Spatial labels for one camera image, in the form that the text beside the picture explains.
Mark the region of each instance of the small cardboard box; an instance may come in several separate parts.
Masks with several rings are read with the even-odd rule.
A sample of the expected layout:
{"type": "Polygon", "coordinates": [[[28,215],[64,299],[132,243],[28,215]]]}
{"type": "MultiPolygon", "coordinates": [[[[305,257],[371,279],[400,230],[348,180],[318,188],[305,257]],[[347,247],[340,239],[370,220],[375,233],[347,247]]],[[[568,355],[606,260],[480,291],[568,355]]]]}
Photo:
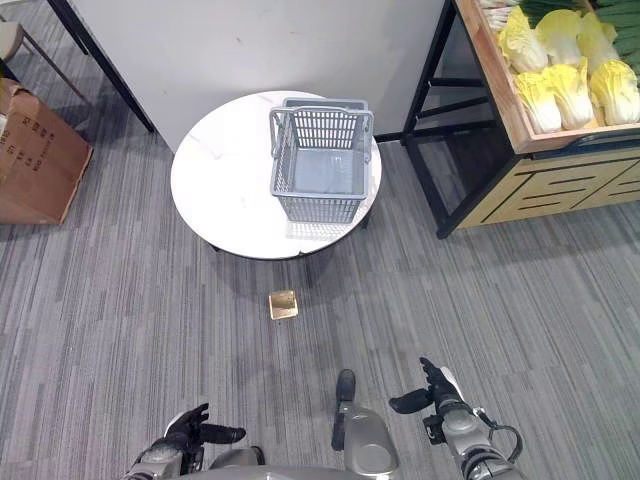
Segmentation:
{"type": "Polygon", "coordinates": [[[20,84],[0,79],[0,223],[62,223],[92,147],[20,84]]]}

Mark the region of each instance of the chair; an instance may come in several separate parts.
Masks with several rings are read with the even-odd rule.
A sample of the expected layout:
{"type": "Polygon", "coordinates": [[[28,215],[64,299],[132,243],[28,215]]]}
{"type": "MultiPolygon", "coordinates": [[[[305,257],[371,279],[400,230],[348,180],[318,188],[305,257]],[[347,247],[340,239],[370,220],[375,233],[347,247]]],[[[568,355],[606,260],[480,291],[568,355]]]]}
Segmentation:
{"type": "Polygon", "coordinates": [[[51,68],[55,70],[55,72],[60,75],[60,78],[64,80],[64,82],[69,85],[69,88],[74,91],[78,97],[82,99],[83,102],[89,103],[89,101],[85,98],[85,96],[76,88],[76,86],[71,83],[71,80],[67,78],[67,76],[62,73],[62,71],[58,68],[58,66],[49,58],[49,56],[40,48],[35,40],[29,35],[22,25],[17,22],[7,22],[4,20],[2,16],[0,16],[0,58],[4,62],[8,62],[13,58],[16,54],[20,46],[24,45],[24,47],[29,51],[29,53],[33,54],[33,51],[29,48],[25,40],[31,44],[31,46],[40,54],[42,58],[46,60],[46,62],[51,65],[51,68]]]}

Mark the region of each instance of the cable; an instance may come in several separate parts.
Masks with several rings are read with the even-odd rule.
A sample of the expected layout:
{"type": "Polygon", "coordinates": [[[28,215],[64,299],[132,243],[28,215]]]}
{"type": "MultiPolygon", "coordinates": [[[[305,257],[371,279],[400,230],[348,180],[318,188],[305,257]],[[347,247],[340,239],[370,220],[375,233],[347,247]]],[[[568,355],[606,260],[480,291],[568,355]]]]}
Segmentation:
{"type": "Polygon", "coordinates": [[[520,432],[518,432],[518,430],[516,430],[511,425],[497,425],[496,424],[496,425],[491,426],[491,428],[489,429],[489,441],[490,442],[491,442],[491,439],[493,438],[493,432],[496,432],[498,430],[506,430],[508,432],[513,433],[516,436],[516,446],[513,447],[513,451],[511,452],[511,455],[509,455],[509,457],[507,458],[507,461],[509,463],[515,463],[516,459],[522,453],[522,449],[523,449],[522,435],[520,435],[520,432]]]}

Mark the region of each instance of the gray plastic basket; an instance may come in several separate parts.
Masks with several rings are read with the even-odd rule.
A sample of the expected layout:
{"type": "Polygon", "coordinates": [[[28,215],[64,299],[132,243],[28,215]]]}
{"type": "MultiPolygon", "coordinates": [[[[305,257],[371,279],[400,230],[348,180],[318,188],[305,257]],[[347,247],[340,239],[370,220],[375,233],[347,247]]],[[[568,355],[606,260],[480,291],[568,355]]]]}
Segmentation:
{"type": "Polygon", "coordinates": [[[271,110],[271,193],[289,220],[351,223],[367,198],[373,114],[361,100],[287,98],[271,110]]]}

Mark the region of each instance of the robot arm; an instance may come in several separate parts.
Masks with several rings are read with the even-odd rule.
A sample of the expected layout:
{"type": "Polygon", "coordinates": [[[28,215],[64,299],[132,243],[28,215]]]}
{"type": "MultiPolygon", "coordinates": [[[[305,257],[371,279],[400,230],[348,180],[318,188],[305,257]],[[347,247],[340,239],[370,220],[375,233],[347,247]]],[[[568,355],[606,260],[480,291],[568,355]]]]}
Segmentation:
{"type": "Polygon", "coordinates": [[[420,363],[427,375],[428,387],[392,398],[389,401],[391,408],[408,414],[434,404],[435,415],[423,420],[429,441],[432,445],[448,445],[464,480],[526,480],[513,464],[522,451],[522,438],[518,431],[498,425],[482,409],[472,410],[448,369],[440,369],[426,358],[421,358],[420,363]],[[491,434],[499,429],[510,430],[516,435],[516,448],[509,457],[491,443],[491,434]]]}
{"type": "Polygon", "coordinates": [[[205,403],[174,418],[121,480],[165,480],[200,471],[205,443],[235,443],[246,435],[243,428],[204,423],[208,408],[205,403]]]}

